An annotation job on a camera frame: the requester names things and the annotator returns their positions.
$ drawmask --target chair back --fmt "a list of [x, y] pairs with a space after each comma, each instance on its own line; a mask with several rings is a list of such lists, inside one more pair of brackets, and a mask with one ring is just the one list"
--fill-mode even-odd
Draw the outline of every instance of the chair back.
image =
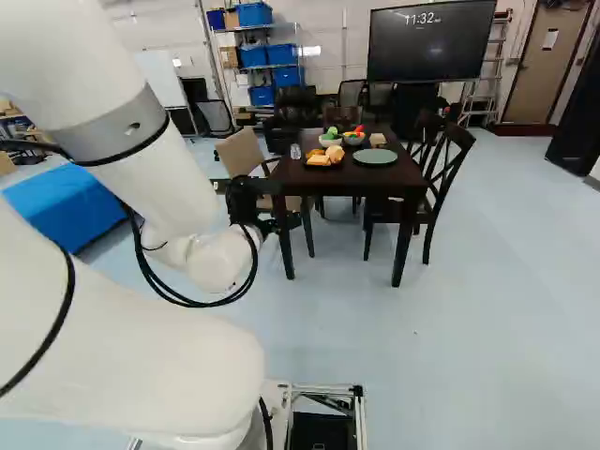
[[302, 126], [319, 114], [317, 101], [316, 86], [279, 87], [275, 96], [275, 115], [287, 124]]
[[447, 122], [437, 145], [427, 155], [423, 175], [429, 184], [427, 194], [430, 192], [433, 197], [431, 204], [434, 214], [442, 209], [448, 190], [475, 141], [474, 136], [465, 128]]
[[244, 127], [215, 147], [231, 178], [248, 175], [264, 162], [264, 155], [252, 127]]
[[350, 131], [361, 124], [362, 117], [360, 106], [326, 106], [322, 111], [323, 128], [337, 127], [340, 133]]
[[346, 80], [339, 84], [337, 90], [337, 105], [341, 107], [359, 106], [360, 95], [367, 80]]
[[368, 84], [368, 106], [386, 106], [391, 103], [394, 84], [392, 82], [370, 82]]
[[421, 169], [425, 170], [425, 164], [428, 161], [431, 149], [436, 143], [440, 133], [443, 131], [445, 121], [435, 112], [423, 108], [416, 118], [414, 124], [414, 133], [409, 140], [407, 151], [411, 158]]

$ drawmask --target blue box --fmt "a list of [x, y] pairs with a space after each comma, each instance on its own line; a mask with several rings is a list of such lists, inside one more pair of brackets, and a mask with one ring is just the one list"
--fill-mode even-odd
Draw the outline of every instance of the blue box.
[[263, 45], [241, 47], [240, 56], [242, 57], [242, 65], [245, 68], [267, 65], [266, 51], [264, 50]]
[[296, 46], [294, 44], [267, 45], [266, 55], [269, 64], [296, 64]]
[[273, 86], [250, 87], [250, 102], [254, 106], [267, 106], [275, 104]]
[[259, 26], [273, 23], [273, 9], [266, 3], [245, 3], [237, 6], [240, 26]]
[[224, 30], [225, 29], [225, 9], [211, 9], [206, 11], [206, 18], [208, 24], [213, 30]]
[[275, 86], [299, 86], [304, 84], [304, 68], [300, 67], [300, 73], [298, 73], [298, 67], [280, 67], [273, 70], [273, 76], [275, 78]]

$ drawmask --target dark wooden table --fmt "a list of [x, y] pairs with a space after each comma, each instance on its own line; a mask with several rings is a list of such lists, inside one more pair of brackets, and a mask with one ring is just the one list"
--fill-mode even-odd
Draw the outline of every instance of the dark wooden table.
[[[272, 181], [281, 184], [281, 194], [273, 196], [277, 221], [281, 227], [279, 243], [288, 279], [294, 279], [292, 243], [290, 230], [286, 224], [286, 195], [325, 196], [325, 197], [401, 197], [404, 199], [403, 213], [397, 236], [396, 257], [392, 273], [392, 286], [398, 287], [413, 235], [417, 207], [427, 190], [427, 182], [398, 141], [394, 132], [385, 125], [367, 126], [367, 134], [383, 133], [388, 144], [385, 148], [397, 153], [396, 164], [389, 167], [369, 168], [356, 165], [352, 153], [355, 148], [345, 148], [346, 156], [340, 167], [331, 169], [306, 168], [302, 160], [284, 156], [270, 176]], [[304, 153], [313, 148], [321, 148], [319, 135], [322, 128], [304, 129], [300, 137], [300, 147]], [[363, 148], [368, 148], [368, 138]]]

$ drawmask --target table leg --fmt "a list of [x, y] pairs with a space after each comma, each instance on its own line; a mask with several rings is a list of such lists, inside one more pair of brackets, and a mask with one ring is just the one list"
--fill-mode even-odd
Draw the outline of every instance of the table leg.
[[394, 258], [394, 272], [392, 273], [392, 286], [395, 288], [400, 286], [400, 281], [402, 280], [404, 264], [409, 254], [411, 237], [413, 237], [418, 205], [419, 197], [415, 194], [407, 195], [402, 203], [402, 220], [397, 232], [396, 257]]
[[275, 219], [279, 225], [279, 245], [281, 246], [285, 275], [288, 279], [294, 279], [292, 242], [290, 241], [290, 226], [288, 224], [288, 209], [285, 204], [285, 196], [274, 195], [273, 206]]
[[302, 198], [302, 204], [300, 206], [302, 215], [302, 224], [304, 225], [304, 234], [307, 237], [308, 256], [310, 258], [315, 257], [315, 244], [312, 240], [312, 224], [310, 223], [310, 208], [308, 205], [308, 197]]

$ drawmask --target white robotic arm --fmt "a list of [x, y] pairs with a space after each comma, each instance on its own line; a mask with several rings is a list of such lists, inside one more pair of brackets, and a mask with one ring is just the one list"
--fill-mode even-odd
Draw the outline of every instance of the white robotic arm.
[[[199, 237], [217, 214], [213, 187], [97, 0], [3, 6], [3, 93], [146, 219], [145, 247], [168, 241], [171, 265], [210, 291], [231, 286], [251, 260], [247, 237], [236, 225]], [[247, 229], [259, 248], [260, 233]], [[0, 397], [0, 417], [117, 428], [178, 449], [242, 441], [264, 375], [252, 335], [119, 287], [75, 259], [69, 270], [1, 199], [0, 246], [0, 389], [48, 336], [75, 283], [56, 340]]]
[[[0, 36], [20, 40], [2, 50], [10, 63], [0, 71], [0, 89], [145, 218], [153, 230], [145, 247], [178, 241], [162, 261], [182, 263], [210, 292], [228, 289], [248, 270], [248, 241], [238, 227], [210, 245], [189, 240], [213, 224], [217, 196], [97, 0], [15, 0], [6, 6]], [[251, 232], [259, 248], [262, 237]], [[181, 239], [189, 243], [183, 252]]]

